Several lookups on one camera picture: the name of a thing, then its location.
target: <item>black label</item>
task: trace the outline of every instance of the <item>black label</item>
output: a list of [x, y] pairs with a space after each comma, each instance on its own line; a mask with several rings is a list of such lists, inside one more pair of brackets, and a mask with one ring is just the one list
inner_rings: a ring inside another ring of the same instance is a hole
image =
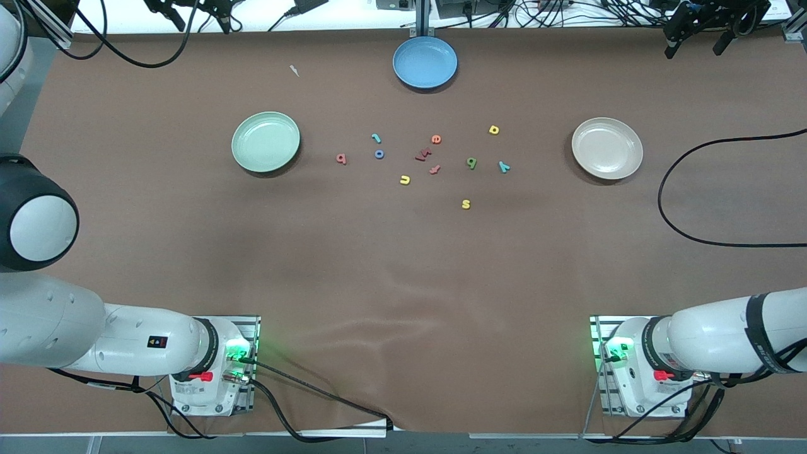
[[149, 336], [148, 337], [148, 344], [146, 347], [148, 348], [165, 348], [168, 344], [168, 337], [167, 336]]

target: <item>white plate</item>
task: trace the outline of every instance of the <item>white plate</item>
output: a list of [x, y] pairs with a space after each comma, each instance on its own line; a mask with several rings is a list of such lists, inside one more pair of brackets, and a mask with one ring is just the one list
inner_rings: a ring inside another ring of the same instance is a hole
[[584, 121], [571, 138], [571, 151], [581, 167], [602, 179], [623, 179], [642, 164], [639, 136], [613, 118]]

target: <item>gray floor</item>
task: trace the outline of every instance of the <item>gray floor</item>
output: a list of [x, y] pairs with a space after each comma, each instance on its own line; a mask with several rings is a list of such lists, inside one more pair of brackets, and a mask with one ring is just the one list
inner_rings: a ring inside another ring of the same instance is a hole
[[[35, 59], [31, 76], [15, 101], [0, 118], [0, 153], [16, 153], [31, 119], [42, 84], [56, 53], [49, 41], [32, 38]], [[107, 436], [100, 449], [88, 450], [89, 437], [0, 437], [0, 454], [218, 454], [221, 452], [278, 452], [283, 454], [719, 454], [708, 441], [658, 447], [623, 447], [595, 445], [584, 440], [561, 439], [470, 439], [467, 434], [426, 434], [393, 432], [385, 439], [347, 439], [306, 445], [287, 437], [221, 437], [215, 440], [184, 440], [175, 436]], [[747, 440], [742, 445], [747, 454], [793, 454], [807, 452], [807, 441]]]

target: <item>brown table surface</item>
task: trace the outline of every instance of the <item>brown table surface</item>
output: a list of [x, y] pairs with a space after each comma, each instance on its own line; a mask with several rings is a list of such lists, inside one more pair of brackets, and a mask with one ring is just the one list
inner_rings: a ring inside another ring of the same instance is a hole
[[[432, 94], [396, 80], [398, 31], [193, 36], [157, 70], [109, 52], [57, 55], [23, 153], [82, 218], [75, 247], [47, 273], [117, 304], [260, 314], [261, 359], [403, 429], [535, 434], [583, 428], [595, 379], [589, 315], [672, 313], [807, 284], [803, 250], [702, 246], [655, 207], [663, 172], [687, 149], [804, 126], [801, 46], [760, 33], [715, 57], [717, 34], [705, 34], [667, 61], [658, 30], [441, 37], [460, 68]], [[125, 40], [142, 61], [177, 46], [176, 36]], [[243, 119], [273, 110], [295, 119], [303, 144], [285, 174], [256, 178], [233, 161], [230, 140]], [[642, 139], [642, 167], [625, 181], [598, 182], [575, 164], [571, 133], [595, 116]], [[442, 145], [414, 160], [433, 134]], [[670, 216], [723, 241], [804, 241], [804, 144], [692, 156], [668, 184]], [[505, 175], [499, 160], [512, 167]], [[43, 369], [0, 371], [4, 433], [165, 429], [143, 396]], [[372, 419], [262, 379], [298, 428]], [[730, 391], [703, 434], [807, 436], [803, 380]], [[626, 424], [596, 411], [589, 430]], [[203, 426], [280, 429], [262, 397], [253, 414]]]

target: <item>green plate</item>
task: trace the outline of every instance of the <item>green plate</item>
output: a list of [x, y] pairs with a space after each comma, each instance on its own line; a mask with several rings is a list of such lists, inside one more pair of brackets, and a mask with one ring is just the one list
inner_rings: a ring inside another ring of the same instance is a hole
[[241, 167], [253, 172], [271, 172], [285, 166], [299, 147], [297, 124], [280, 112], [250, 116], [232, 135], [232, 156]]

